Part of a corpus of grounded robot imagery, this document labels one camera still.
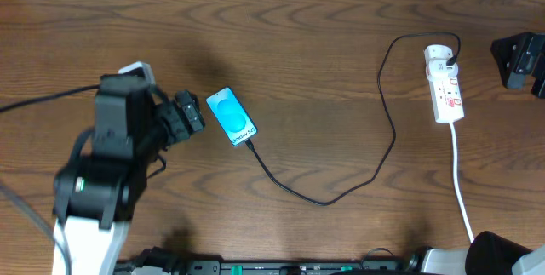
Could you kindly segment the white power strip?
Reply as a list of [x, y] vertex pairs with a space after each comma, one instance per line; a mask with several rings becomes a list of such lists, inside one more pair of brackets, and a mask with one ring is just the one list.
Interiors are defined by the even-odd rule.
[[462, 96], [457, 79], [458, 65], [450, 59], [452, 50], [444, 45], [432, 44], [424, 50], [434, 119], [437, 123], [454, 123], [464, 118]]

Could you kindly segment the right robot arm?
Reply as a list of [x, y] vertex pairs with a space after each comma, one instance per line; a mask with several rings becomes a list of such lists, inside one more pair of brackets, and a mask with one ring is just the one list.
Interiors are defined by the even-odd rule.
[[[403, 37], [428, 35], [449, 35], [454, 37], [457, 42], [456, 53], [453, 53], [449, 47], [440, 44], [427, 46], [424, 50], [425, 71], [429, 81], [435, 121], [450, 126], [454, 191], [470, 245], [466, 250], [425, 249], [423, 254], [414, 254], [410, 258], [408, 265], [404, 267], [405, 271], [420, 274], [544, 275], [544, 245], [532, 251], [487, 231], [480, 233], [475, 241], [459, 185], [458, 144], [454, 126], [454, 122], [464, 117], [462, 97], [457, 80], [459, 71], [457, 58], [460, 54], [461, 39], [454, 32], [423, 32], [398, 37], [394, 43]], [[541, 34], [525, 32], [492, 43], [492, 54], [500, 66], [500, 72], [502, 76], [508, 75], [506, 86], [508, 89], [521, 88], [522, 83], [514, 83], [512, 87], [511, 81], [520, 81], [524, 79], [525, 75], [534, 71], [535, 61], [527, 67], [528, 70], [524, 68], [526, 66], [518, 71], [511, 69], [522, 64], [524, 50], [528, 51], [526, 54], [530, 58], [536, 58], [537, 50], [541, 50], [544, 46], [542, 46], [544, 41], [538, 43], [537, 40], [543, 38], [544, 36]]]

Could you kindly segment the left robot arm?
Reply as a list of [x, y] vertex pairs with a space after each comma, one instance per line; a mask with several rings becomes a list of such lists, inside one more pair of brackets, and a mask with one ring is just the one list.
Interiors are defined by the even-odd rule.
[[82, 132], [54, 178], [54, 274], [112, 274], [148, 168], [205, 123], [195, 94], [169, 98], [143, 77], [108, 75], [95, 125]]

